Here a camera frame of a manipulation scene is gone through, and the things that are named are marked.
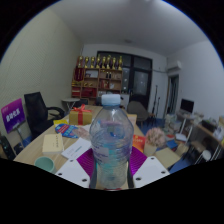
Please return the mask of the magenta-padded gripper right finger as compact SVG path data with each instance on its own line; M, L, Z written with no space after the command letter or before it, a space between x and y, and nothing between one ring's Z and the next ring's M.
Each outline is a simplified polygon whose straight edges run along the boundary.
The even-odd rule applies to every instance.
M147 157L132 147L127 176L130 189L141 188L168 175L167 169L155 156Z

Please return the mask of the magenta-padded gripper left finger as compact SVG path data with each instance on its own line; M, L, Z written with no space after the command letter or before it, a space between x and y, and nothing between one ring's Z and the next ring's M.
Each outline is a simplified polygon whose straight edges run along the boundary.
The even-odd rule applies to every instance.
M56 172L56 176L81 187L94 189L97 182L97 168L92 149L88 149L77 159L69 159Z

